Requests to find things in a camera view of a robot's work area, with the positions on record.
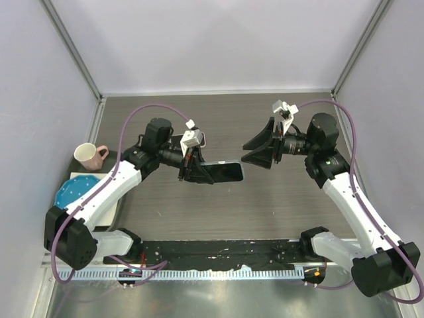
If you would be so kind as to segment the black smartphone gold edge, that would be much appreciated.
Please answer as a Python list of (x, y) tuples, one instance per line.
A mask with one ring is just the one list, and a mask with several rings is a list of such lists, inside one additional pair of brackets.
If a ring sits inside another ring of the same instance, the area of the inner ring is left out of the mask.
[[(202, 132), (201, 135), (202, 135), (202, 141), (201, 141), (201, 144), (200, 144), (200, 148), (205, 148), (206, 147), (206, 136), (205, 136), (204, 132)], [(170, 142), (173, 145), (180, 147), (180, 140), (182, 139), (182, 137), (183, 137), (183, 134), (174, 135), (170, 138)]]

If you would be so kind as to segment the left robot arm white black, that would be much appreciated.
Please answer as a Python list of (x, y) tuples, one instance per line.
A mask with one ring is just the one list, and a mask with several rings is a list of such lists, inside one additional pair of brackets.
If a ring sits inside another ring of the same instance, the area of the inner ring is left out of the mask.
[(72, 270), (85, 268), (95, 258), (117, 256), (126, 264), (136, 263), (143, 249), (139, 236), (124, 228), (106, 232), (94, 229), (104, 213), (161, 164), (177, 168), (181, 181), (213, 184), (201, 165), (203, 135), (192, 120), (186, 126), (185, 133), (173, 140), (171, 122), (152, 119), (138, 142), (118, 154), (117, 163), (95, 186), (63, 209), (50, 208), (44, 246), (51, 259), (60, 259)]

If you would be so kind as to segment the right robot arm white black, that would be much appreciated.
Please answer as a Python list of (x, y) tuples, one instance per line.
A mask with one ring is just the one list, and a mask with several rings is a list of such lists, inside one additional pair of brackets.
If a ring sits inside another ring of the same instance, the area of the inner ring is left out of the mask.
[(305, 168), (318, 187), (339, 208), (356, 235), (353, 245), (325, 227), (301, 233), (300, 256), (312, 262), (326, 258), (350, 272), (367, 297), (410, 283), (421, 253), (414, 242), (404, 243), (364, 196), (350, 165), (337, 150), (339, 130), (333, 116), (315, 114), (307, 132), (284, 132), (271, 117), (266, 126), (243, 145), (244, 163), (269, 169), (284, 154), (305, 157)]

